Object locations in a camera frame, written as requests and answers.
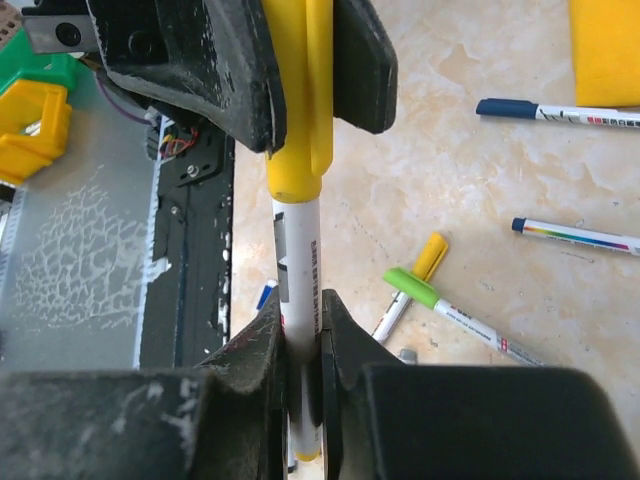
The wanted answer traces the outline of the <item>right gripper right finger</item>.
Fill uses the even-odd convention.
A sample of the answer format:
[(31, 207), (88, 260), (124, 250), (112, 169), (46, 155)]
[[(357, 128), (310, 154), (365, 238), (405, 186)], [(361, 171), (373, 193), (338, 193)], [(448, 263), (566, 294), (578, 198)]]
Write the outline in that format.
[(329, 479), (635, 479), (603, 389), (558, 367), (402, 363), (323, 294)]

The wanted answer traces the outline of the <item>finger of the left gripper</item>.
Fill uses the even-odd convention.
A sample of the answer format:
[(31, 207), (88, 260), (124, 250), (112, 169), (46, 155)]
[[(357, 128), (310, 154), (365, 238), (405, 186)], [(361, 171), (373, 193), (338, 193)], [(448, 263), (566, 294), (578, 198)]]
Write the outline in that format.
[(90, 1), (108, 77), (194, 112), (250, 150), (285, 143), (286, 103), (259, 1)]
[(396, 118), (398, 59), (369, 0), (333, 3), (333, 111), (371, 134)]

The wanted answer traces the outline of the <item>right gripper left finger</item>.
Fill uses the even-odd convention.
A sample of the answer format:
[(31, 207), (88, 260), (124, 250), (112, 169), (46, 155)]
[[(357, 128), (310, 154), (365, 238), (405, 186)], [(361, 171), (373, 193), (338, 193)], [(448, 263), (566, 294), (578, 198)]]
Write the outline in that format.
[(5, 479), (282, 479), (282, 330), (271, 293), (191, 368), (1, 377)]

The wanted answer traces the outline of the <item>yellow cap rainbow marker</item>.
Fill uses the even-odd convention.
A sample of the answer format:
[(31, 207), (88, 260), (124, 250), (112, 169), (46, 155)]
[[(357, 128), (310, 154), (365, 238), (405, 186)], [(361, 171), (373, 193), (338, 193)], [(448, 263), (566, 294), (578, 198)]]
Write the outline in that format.
[(312, 390), (322, 323), (320, 202), (333, 159), (333, 4), (263, 4), (286, 104), (284, 146), (266, 162), (272, 197), (281, 325), (289, 356), (288, 411), (298, 460), (321, 451)]

